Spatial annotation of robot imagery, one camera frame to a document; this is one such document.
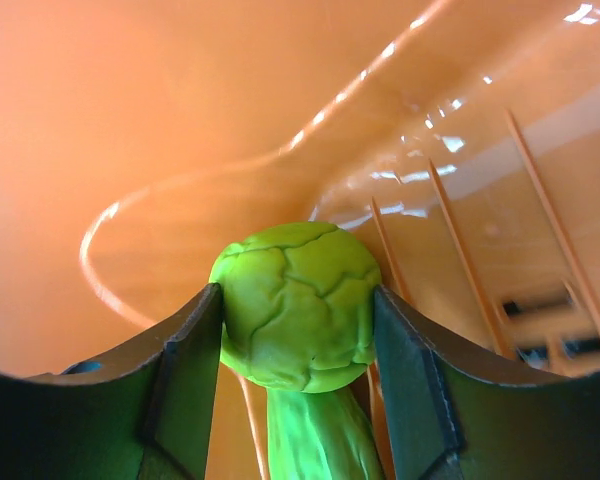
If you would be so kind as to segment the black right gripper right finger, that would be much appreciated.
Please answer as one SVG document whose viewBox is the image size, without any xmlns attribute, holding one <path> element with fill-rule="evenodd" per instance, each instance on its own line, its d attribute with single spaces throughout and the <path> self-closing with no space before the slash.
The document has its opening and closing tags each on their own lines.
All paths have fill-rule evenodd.
<svg viewBox="0 0 600 480">
<path fill-rule="evenodd" d="M 506 359 L 374 291 L 374 338 L 400 479 L 600 479 L 600 371 Z"/>
</svg>

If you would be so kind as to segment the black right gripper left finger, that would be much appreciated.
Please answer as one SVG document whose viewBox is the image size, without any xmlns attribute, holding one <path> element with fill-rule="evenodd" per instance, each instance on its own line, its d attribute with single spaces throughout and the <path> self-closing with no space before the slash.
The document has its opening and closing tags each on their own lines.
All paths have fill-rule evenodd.
<svg viewBox="0 0 600 480">
<path fill-rule="evenodd" d="M 201 479 L 222 294 L 59 374 L 0 372 L 0 479 Z"/>
</svg>

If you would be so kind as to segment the light green lime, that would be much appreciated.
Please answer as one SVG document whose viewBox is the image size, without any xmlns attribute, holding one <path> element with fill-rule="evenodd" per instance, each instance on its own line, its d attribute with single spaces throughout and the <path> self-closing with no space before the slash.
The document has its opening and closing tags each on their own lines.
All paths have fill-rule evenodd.
<svg viewBox="0 0 600 480">
<path fill-rule="evenodd" d="M 381 269 L 352 233 L 326 222 L 277 225 L 228 245 L 210 282 L 223 300 L 221 362 L 268 390 L 324 393 L 375 359 Z"/>
</svg>

